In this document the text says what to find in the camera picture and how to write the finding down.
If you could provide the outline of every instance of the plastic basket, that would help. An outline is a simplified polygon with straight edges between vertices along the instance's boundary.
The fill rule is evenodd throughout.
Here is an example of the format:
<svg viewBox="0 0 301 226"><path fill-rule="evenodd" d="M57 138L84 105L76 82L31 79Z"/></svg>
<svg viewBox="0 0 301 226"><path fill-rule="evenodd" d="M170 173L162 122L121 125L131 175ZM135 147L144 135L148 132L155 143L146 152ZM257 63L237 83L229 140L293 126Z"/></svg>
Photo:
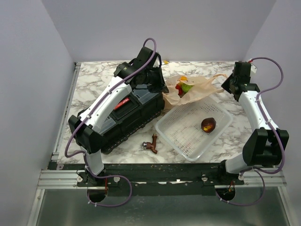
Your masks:
<svg viewBox="0 0 301 226"><path fill-rule="evenodd" d="M205 118L213 117L216 127L211 133L201 129ZM156 124L156 130L167 143L189 161L196 161L232 123L232 115L216 101L200 101L174 107Z"/></svg>

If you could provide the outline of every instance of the chestnut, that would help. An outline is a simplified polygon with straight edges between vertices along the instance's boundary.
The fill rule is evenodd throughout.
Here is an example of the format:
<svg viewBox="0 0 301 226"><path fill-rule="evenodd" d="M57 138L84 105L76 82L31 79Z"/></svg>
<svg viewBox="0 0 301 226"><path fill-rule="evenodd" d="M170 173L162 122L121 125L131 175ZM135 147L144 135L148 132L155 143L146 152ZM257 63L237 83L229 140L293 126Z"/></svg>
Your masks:
<svg viewBox="0 0 301 226"><path fill-rule="evenodd" d="M201 123L201 128L205 133L211 133L216 126L216 121L214 118L206 118Z"/></svg>

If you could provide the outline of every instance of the green toy fruit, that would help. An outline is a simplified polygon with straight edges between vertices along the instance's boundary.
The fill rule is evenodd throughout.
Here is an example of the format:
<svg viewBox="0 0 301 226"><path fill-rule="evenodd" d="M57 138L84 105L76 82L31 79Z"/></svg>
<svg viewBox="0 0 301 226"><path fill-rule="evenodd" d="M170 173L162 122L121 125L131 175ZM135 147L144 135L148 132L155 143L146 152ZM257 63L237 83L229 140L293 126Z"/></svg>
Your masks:
<svg viewBox="0 0 301 226"><path fill-rule="evenodd" d="M185 83L182 84L182 90L184 93L187 93L192 87L193 85L187 85Z"/></svg>

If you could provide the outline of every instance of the white marble surface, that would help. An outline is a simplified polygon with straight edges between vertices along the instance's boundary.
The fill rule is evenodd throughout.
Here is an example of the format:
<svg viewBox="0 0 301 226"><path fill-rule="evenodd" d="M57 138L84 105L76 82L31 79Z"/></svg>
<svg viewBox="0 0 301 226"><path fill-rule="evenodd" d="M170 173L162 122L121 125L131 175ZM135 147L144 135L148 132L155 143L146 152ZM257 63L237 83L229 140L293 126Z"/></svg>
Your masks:
<svg viewBox="0 0 301 226"><path fill-rule="evenodd" d="M120 62L90 62L82 63L77 80L71 109L68 118L90 106L94 100L105 89L116 66ZM217 73L230 75L234 62L170 62L162 66L164 77L185 75L203 75L211 77ZM219 77L214 81L214 85L220 87L224 81ZM211 97L219 102L224 108L233 114L233 123L226 129L220 138L196 161L196 162L220 162L237 155L242 151L242 147L251 135L251 127L246 117L246 113L234 98L227 92L213 94ZM109 155L102 155L104 163L183 163L188 162L183 156L178 154L169 145L157 139L158 153L154 154L150 150L143 150L142 142L150 141L153 133L156 133L155 124L162 116L154 119L143 129L131 135L129 139L115 148ZM71 135L67 125L61 145L59 147L58 163L84 163L82 154L66 159L64 149ZM79 150L73 140L69 152Z"/></svg>

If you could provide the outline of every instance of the plastic bag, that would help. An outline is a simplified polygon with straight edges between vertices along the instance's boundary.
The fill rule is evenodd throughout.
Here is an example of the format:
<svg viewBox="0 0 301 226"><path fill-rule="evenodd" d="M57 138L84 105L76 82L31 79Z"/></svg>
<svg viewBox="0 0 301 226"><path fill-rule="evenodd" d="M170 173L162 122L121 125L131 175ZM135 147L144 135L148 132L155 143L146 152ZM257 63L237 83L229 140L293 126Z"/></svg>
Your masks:
<svg viewBox="0 0 301 226"><path fill-rule="evenodd" d="M225 74L216 74L212 78L207 79L205 76L197 77L187 77L187 81L181 81L188 85L193 85L193 87L183 96L179 97L179 91L175 88L176 84L180 82L182 75L167 78L165 84L169 89L169 93L163 93L163 98L165 100L165 109L171 109L173 106L184 105L201 100L212 93L221 93L224 89L217 89L212 82L219 76L224 76Z"/></svg>

